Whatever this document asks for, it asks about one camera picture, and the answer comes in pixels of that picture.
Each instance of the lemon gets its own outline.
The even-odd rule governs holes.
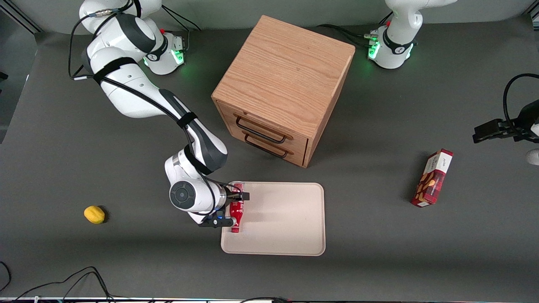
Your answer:
[[[88,221],[92,222],[93,224],[100,224],[105,221],[105,212],[99,208],[99,206],[88,206],[84,210],[84,216]]]

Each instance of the beige tray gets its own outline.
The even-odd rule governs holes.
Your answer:
[[[240,232],[221,231],[226,253],[320,256],[326,250],[324,189],[318,183],[244,182]]]

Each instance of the black metal handle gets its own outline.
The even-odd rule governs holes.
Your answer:
[[[272,152],[271,150],[265,149],[265,148],[262,147],[262,146],[259,146],[259,145],[257,145],[257,144],[254,144],[253,142],[249,142],[249,140],[247,140],[248,137],[249,137],[249,134],[245,134],[245,143],[247,143],[247,144],[249,144],[249,145],[252,145],[252,146],[254,146],[254,147],[256,147],[256,148],[258,148],[258,149],[260,149],[260,150],[263,150],[263,151],[267,152],[267,153],[270,154],[270,155],[273,155],[273,156],[278,157],[278,158],[281,158],[281,159],[284,158],[284,157],[286,157],[286,156],[288,155],[288,151],[287,151],[287,150],[284,151],[284,152],[285,152],[284,154],[279,155],[279,154],[277,154],[277,153]]]
[[[254,130],[254,129],[250,129],[250,128],[244,126],[244,125],[241,125],[241,124],[239,123],[240,120],[241,120],[241,117],[238,116],[238,118],[236,119],[236,125],[237,125],[239,128],[241,128],[241,129],[243,129],[243,130],[246,130],[246,131],[248,131],[248,132],[250,132],[250,133],[253,133],[253,134],[255,134],[255,135],[257,135],[257,136],[259,136],[259,137],[261,137],[261,138],[263,138],[263,139],[266,139],[266,140],[268,140],[269,142],[273,142],[273,143],[275,143],[275,144],[282,144],[282,143],[285,141],[285,139],[286,139],[286,136],[283,135],[283,136],[282,136],[282,139],[279,140],[279,141],[277,141],[277,140],[275,140],[275,139],[273,139],[273,138],[271,138],[271,137],[266,136],[265,134],[262,134],[262,133],[257,132],[257,131]]]

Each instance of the cardboard box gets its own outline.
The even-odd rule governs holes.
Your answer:
[[[429,157],[419,185],[417,185],[416,194],[412,200],[413,205],[422,208],[436,203],[452,158],[453,153],[446,149]]]

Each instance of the gray table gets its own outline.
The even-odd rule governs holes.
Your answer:
[[[183,133],[163,116],[122,116],[94,82],[69,80],[68,36],[46,34],[0,150],[0,259],[13,271],[3,295],[95,265],[112,293],[137,297],[539,300],[539,168],[524,160],[536,146],[472,142],[475,126],[502,117],[507,81],[539,72],[529,18],[425,25],[395,71],[358,50],[308,169],[233,139],[210,99],[249,32],[195,32],[185,66],[149,77],[227,145],[213,178],[323,185],[326,252],[224,253],[220,230],[198,228],[168,200],[163,163]],[[87,37],[76,42],[79,53]],[[511,114],[538,95],[535,80],[517,82]],[[440,148],[455,153],[444,188],[418,209],[409,200]],[[92,204],[107,207],[109,223],[86,221]],[[102,293],[87,281],[73,295]]]

